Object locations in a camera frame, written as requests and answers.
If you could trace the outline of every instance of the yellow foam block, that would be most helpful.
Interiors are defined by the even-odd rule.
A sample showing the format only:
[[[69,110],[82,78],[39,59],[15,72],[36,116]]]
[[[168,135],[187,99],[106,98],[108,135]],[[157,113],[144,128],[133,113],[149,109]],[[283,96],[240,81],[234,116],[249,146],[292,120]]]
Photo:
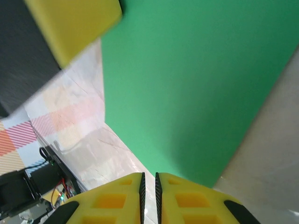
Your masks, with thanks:
[[[121,19],[118,0],[24,0],[61,68]]]
[[[144,174],[132,173],[70,198],[66,203],[77,201],[79,207],[67,224],[140,224],[142,180],[145,194]]]
[[[168,173],[159,173],[159,178],[162,224],[239,224],[223,203],[231,200],[241,204],[232,196]]]

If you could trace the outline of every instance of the black foam edge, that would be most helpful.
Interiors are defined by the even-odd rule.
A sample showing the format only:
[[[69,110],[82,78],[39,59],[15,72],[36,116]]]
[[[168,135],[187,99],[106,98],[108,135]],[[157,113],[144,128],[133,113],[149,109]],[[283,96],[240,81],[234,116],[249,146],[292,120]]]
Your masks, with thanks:
[[[126,12],[127,9],[127,4],[125,0],[119,0],[120,6],[121,6],[121,11],[122,14],[124,14]]]
[[[155,189],[156,189],[158,224],[161,224],[161,222],[162,222],[162,193],[163,193],[163,191],[162,191],[162,185],[161,185],[159,173],[156,173]]]
[[[56,211],[44,222],[44,224],[66,224],[73,213],[79,206],[79,202],[72,201],[61,205]]]
[[[240,224],[261,224],[245,206],[230,200],[224,201],[224,204]]]
[[[145,193],[145,173],[143,172],[139,187],[140,224],[144,224]]]

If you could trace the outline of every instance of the cable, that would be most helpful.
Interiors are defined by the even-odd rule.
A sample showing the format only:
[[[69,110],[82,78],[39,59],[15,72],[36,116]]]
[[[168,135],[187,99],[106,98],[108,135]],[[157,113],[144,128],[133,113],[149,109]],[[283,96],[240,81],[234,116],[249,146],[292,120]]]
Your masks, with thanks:
[[[47,152],[46,152],[46,149],[45,149],[44,147],[40,147],[40,148],[39,148],[39,153],[40,153],[40,155],[45,159],[44,162],[42,162],[42,163],[40,163],[40,164],[38,164],[38,165],[35,165],[35,166],[25,167],[25,168],[23,168],[23,169],[20,169],[19,171],[23,171],[23,170],[26,170],[26,169],[31,169],[31,168],[39,167],[39,166],[45,164],[45,163],[49,160],[48,157],[46,156],[46,153],[47,153]]]
[[[70,198],[71,196],[70,196],[70,194],[69,194],[69,192],[68,192],[68,189],[67,189],[67,187],[66,187],[66,184],[65,184],[65,182],[64,182],[64,178],[62,178],[62,185],[63,185],[63,187],[64,187],[64,189],[65,189],[66,197],[67,197],[67,198]]]
[[[56,190],[56,188],[59,186],[59,184],[61,184],[62,180],[58,182],[58,184],[55,186],[55,188],[53,189],[53,192],[52,192],[52,195],[51,195],[51,205],[54,208],[54,205],[53,205],[53,195],[54,195],[54,191]]]
[[[23,171],[23,170],[26,170],[26,169],[35,168],[35,167],[39,167],[39,166],[41,166],[41,165],[43,165],[43,164],[45,164],[45,163],[46,163],[46,160],[45,160],[44,162],[42,162],[41,164],[38,164],[38,165],[35,165],[35,166],[31,166],[31,167],[25,167],[25,168],[23,168],[23,169],[20,169],[20,171]]]

